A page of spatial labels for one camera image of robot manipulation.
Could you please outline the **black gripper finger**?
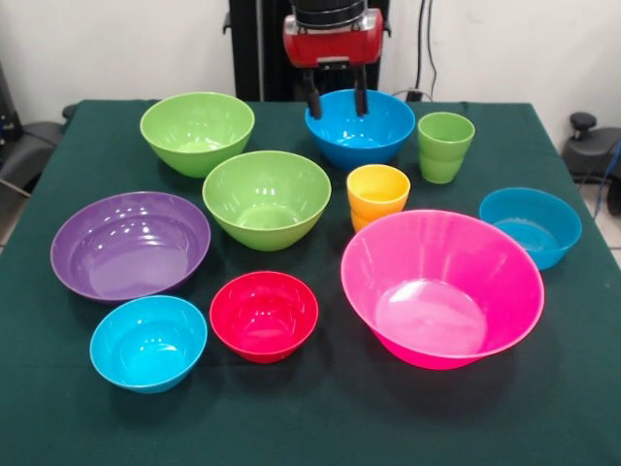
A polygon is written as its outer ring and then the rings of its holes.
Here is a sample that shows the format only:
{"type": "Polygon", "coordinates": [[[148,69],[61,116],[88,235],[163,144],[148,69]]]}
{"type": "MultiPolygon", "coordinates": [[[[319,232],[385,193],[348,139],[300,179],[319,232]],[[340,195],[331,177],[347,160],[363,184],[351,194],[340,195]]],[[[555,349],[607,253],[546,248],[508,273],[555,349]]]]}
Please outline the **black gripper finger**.
{"type": "Polygon", "coordinates": [[[310,115],[315,119],[321,119],[320,95],[314,83],[312,69],[303,70],[303,90],[310,115]]]}
{"type": "Polygon", "coordinates": [[[359,117],[363,117],[368,113],[366,68],[364,66],[356,66],[353,68],[353,73],[355,78],[354,97],[356,114],[359,117]]]}

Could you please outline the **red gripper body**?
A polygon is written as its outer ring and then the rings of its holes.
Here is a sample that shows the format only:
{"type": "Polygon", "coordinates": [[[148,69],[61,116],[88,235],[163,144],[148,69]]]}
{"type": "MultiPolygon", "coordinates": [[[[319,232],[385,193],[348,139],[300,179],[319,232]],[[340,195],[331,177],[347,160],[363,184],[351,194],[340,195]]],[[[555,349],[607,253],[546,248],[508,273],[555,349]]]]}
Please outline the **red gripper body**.
{"type": "Polygon", "coordinates": [[[314,69],[326,64],[363,66],[381,54],[384,19],[380,9],[367,9],[356,21],[333,29],[308,29],[294,15],[285,17],[282,39],[293,66],[314,69]]]}

